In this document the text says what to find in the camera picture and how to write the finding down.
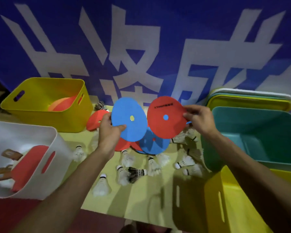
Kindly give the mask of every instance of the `teal plastic basket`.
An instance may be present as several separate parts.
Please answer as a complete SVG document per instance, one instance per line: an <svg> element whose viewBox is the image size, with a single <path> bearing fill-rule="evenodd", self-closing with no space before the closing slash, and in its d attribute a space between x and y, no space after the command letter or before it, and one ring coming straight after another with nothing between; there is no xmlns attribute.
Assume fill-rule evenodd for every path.
<svg viewBox="0 0 291 233"><path fill-rule="evenodd" d="M291 171L291 114L279 110L215 107L217 129L254 160L268 168ZM214 147L201 137L204 161L218 172L225 165Z"/></svg>

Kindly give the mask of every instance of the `orange disc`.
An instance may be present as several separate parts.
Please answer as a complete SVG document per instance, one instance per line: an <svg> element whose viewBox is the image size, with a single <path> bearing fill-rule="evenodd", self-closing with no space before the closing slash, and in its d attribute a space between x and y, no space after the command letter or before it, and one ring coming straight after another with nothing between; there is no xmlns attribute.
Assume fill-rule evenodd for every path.
<svg viewBox="0 0 291 233"><path fill-rule="evenodd" d="M99 128L102 117L107 113L109 113L107 110L98 110L93 113L87 121L86 130L93 131Z"/></svg>
<svg viewBox="0 0 291 233"><path fill-rule="evenodd" d="M72 105L72 103L74 102L75 98L77 98L77 96L72 96L69 97L68 99L62 101L59 105L57 105L53 111L64 111L66 109L69 109L69 107Z"/></svg>
<svg viewBox="0 0 291 233"><path fill-rule="evenodd" d="M123 138L120 138L114 150L115 151L126 150L130 147L130 145L131 145L131 142L125 141Z"/></svg>
<svg viewBox="0 0 291 233"><path fill-rule="evenodd" d="M54 101L53 103L51 103L51 105L48 107L47 111L53 111L54 108L59 105L61 102L63 102L64 100L69 99L69 97L65 97L65 98L61 98L59 100Z"/></svg>
<svg viewBox="0 0 291 233"><path fill-rule="evenodd" d="M139 141L132 142L130 145L131 145L132 148L134 148L135 150L143 151L143 150L140 148Z"/></svg>
<svg viewBox="0 0 291 233"><path fill-rule="evenodd" d="M149 106L148 125L158 137L171 139L185 128L185 112L186 109L174 98L158 97Z"/></svg>

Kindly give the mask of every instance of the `left hand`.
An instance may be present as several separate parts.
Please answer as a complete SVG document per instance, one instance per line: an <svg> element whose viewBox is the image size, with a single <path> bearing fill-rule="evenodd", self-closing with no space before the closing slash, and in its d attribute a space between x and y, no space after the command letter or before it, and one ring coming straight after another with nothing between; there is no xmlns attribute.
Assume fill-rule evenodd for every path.
<svg viewBox="0 0 291 233"><path fill-rule="evenodd" d="M114 149L120 139L121 132L126 129L126 125L112 126L111 113L102 117L99 126L98 150L105 154L108 160L114 155Z"/></svg>

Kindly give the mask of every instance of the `white plastic basket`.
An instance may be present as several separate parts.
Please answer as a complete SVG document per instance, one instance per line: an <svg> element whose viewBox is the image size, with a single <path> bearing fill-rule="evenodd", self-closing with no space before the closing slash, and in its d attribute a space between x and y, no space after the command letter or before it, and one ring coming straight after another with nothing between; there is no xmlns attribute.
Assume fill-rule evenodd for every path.
<svg viewBox="0 0 291 233"><path fill-rule="evenodd" d="M6 149L23 153L36 145L49 147L27 184L14 193L8 188L0 187L0 198L20 198L43 200L49 196L62 182L72 161L72 151L53 127L0 122L0 167L13 161L1 156ZM44 173L51 153L55 156Z"/></svg>

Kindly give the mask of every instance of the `right hand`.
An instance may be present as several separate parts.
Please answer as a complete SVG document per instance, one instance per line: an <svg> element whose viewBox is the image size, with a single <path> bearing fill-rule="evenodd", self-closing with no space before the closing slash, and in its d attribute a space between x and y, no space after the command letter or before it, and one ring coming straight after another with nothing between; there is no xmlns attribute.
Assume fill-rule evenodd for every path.
<svg viewBox="0 0 291 233"><path fill-rule="evenodd" d="M183 114L192 122L193 127L201 135L211 138L219 133L214 123L213 114L208 107L201 105L185 105L187 112Z"/></svg>

